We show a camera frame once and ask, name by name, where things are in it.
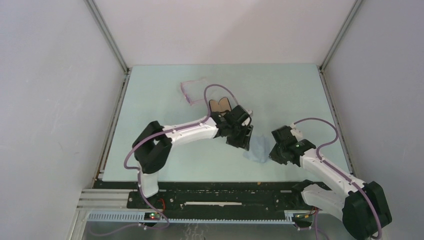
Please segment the blue cleaning cloth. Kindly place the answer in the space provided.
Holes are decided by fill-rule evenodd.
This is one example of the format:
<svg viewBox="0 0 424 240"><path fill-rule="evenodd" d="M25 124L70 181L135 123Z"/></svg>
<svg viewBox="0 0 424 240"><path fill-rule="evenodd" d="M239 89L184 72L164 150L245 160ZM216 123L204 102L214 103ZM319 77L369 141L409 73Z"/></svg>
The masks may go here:
<svg viewBox="0 0 424 240"><path fill-rule="evenodd" d="M254 135L249 142L249 150L243 152L243 157L252 162L264 164L269 160L271 152L270 140L265 135Z"/></svg>

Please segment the black glasses case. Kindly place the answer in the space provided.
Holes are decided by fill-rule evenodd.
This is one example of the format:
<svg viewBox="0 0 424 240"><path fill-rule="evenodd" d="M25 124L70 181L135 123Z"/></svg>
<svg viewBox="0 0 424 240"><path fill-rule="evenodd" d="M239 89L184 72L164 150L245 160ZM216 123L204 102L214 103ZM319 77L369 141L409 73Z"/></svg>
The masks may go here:
<svg viewBox="0 0 424 240"><path fill-rule="evenodd" d="M225 115L232 110L228 97L222 97L220 100L211 99L208 105L212 113L219 113L221 115Z"/></svg>

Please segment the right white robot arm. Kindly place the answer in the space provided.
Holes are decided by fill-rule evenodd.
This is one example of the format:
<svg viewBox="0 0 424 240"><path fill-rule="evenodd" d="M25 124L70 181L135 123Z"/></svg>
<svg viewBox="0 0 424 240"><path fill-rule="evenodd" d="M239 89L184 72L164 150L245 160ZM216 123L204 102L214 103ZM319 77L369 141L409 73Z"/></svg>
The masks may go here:
<svg viewBox="0 0 424 240"><path fill-rule="evenodd" d="M272 131L275 145L269 158L281 165L296 165L319 177L329 188L325 190L310 180L304 180L291 194L291 204L297 209L306 206L339 219L356 240L376 239L393 217L383 187L375 181L365 182L335 165L317 152L318 148L294 124Z"/></svg>

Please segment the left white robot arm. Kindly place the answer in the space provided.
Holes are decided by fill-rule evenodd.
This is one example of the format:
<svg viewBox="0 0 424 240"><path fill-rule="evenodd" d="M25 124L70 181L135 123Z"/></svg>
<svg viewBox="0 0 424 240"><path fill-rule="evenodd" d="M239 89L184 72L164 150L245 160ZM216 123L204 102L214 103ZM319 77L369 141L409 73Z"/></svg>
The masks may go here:
<svg viewBox="0 0 424 240"><path fill-rule="evenodd" d="M253 131L252 110L237 105L225 112L212 112L198 120L179 125L150 122L132 144L128 154L137 161L138 201L145 208L158 202L159 171L165 166L171 149L191 142L225 138L226 144L249 150Z"/></svg>

